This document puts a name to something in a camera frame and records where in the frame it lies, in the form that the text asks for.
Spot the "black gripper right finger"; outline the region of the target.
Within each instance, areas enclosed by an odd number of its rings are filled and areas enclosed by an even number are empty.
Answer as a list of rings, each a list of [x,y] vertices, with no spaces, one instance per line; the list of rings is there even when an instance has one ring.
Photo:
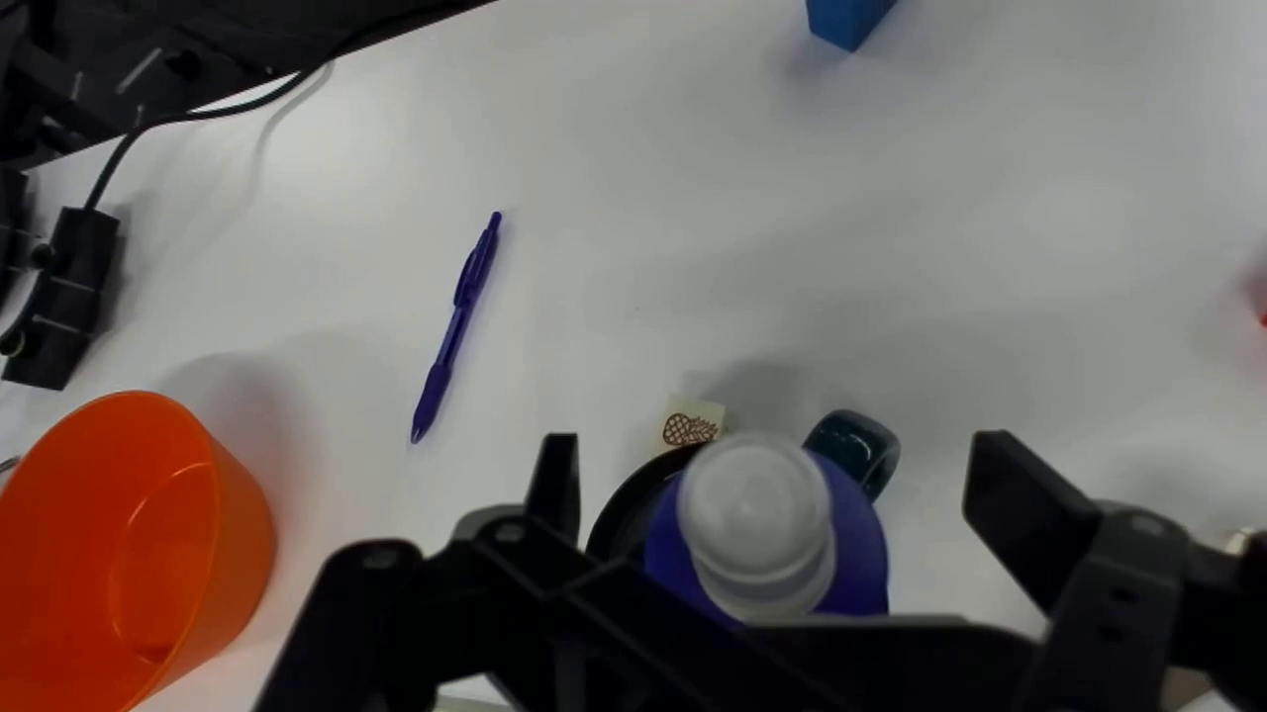
[[[1021,712],[1158,712],[1174,667],[1267,712],[1264,533],[1239,552],[1097,501],[1010,430],[969,444],[963,518],[1048,617]]]

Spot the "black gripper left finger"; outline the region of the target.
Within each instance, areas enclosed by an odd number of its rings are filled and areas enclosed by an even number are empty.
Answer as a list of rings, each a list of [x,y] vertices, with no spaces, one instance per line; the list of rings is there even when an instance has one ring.
[[[523,505],[337,551],[255,712],[441,712],[490,678],[523,712],[728,712],[736,643],[627,560],[573,545],[579,444],[550,434]]]

